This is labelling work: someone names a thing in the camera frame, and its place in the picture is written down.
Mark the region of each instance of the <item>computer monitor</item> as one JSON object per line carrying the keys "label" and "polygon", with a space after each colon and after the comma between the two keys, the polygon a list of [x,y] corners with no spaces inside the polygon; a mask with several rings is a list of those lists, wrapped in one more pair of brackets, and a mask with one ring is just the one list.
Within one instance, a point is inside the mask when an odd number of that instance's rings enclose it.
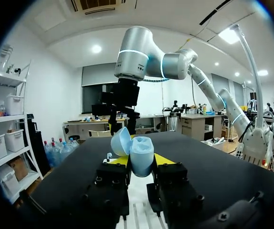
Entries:
{"label": "computer monitor", "polygon": [[110,115],[110,111],[106,104],[91,105],[92,115],[94,116],[106,116]]}

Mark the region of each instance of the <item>white robotic arm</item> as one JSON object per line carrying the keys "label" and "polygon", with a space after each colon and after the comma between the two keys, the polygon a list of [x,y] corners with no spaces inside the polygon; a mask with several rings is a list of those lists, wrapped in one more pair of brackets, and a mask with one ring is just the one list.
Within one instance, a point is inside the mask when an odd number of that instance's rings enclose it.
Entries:
{"label": "white robotic arm", "polygon": [[206,95],[214,110],[219,111],[226,107],[227,116],[239,138],[242,139],[237,156],[260,165],[266,153],[271,155],[271,151],[274,150],[274,137],[269,126],[263,122],[259,128],[257,127],[260,126],[259,122],[253,127],[226,89],[216,93],[203,71],[192,64],[197,57],[192,49],[164,53],[154,43],[149,29],[141,26],[131,27],[125,33],[119,51],[115,76],[142,81],[145,75],[176,80],[182,80],[190,75]]}

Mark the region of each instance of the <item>cardboard box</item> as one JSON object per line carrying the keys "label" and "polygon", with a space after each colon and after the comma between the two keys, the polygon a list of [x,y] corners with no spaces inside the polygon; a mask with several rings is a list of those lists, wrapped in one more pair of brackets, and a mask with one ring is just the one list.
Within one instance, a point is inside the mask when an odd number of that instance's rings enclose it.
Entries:
{"label": "cardboard box", "polygon": [[[222,126],[222,137],[224,137],[225,139],[228,139],[228,128],[226,128],[225,126]],[[229,133],[229,137],[231,138],[233,132],[233,137],[237,136],[237,132],[235,130],[234,127],[230,127],[230,133]]]}
{"label": "cardboard box", "polygon": [[21,181],[28,174],[28,170],[26,165],[24,164],[24,160],[18,156],[13,160],[8,162],[9,166],[12,167],[15,171],[15,176],[18,181]]}

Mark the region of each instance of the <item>window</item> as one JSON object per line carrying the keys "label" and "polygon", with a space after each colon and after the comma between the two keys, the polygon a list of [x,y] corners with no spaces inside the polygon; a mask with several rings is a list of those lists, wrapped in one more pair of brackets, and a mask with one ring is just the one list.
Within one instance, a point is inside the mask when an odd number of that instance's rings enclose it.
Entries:
{"label": "window", "polygon": [[102,104],[102,92],[111,92],[114,83],[84,86],[83,88],[83,113],[91,113],[92,105]]}

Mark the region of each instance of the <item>yellow tape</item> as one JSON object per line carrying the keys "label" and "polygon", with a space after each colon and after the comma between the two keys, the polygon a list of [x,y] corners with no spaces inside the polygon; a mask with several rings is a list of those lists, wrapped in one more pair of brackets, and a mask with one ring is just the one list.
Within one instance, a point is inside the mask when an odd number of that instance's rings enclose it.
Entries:
{"label": "yellow tape", "polygon": [[169,160],[169,159],[167,159],[167,158],[165,158],[165,157],[163,157],[163,156],[161,156],[159,154],[154,154],[154,155],[155,155],[156,163],[157,163],[158,166],[159,165],[163,165],[165,163],[167,163],[167,164],[175,164],[175,162],[173,162],[173,161],[171,161],[171,160]]}
{"label": "yellow tape", "polygon": [[[163,165],[163,164],[165,164],[165,163],[167,163],[167,164],[175,164],[175,162],[173,162],[173,161],[171,161],[171,160],[169,160],[169,159],[167,159],[167,158],[165,158],[165,157],[163,157],[163,156],[161,156],[161,155],[159,155],[159,154],[154,154],[155,155],[155,158],[156,158],[156,163],[157,163],[157,165],[159,166],[159,165]],[[111,162],[108,162],[109,164],[117,164],[117,163],[119,163],[119,164],[121,164],[121,165],[125,165],[125,166],[127,166],[127,163],[128,163],[128,156],[121,156],[121,157],[119,157],[119,158],[117,158],[117,159],[115,159],[115,160],[113,160],[113,161],[111,161]]]}
{"label": "yellow tape", "polygon": [[127,166],[127,162],[128,162],[128,156],[121,156],[121,157],[119,157],[119,158],[117,158],[117,159],[115,159],[115,160],[113,160],[111,162],[108,162],[108,163],[109,164],[117,164],[117,163],[119,163],[121,165]]}

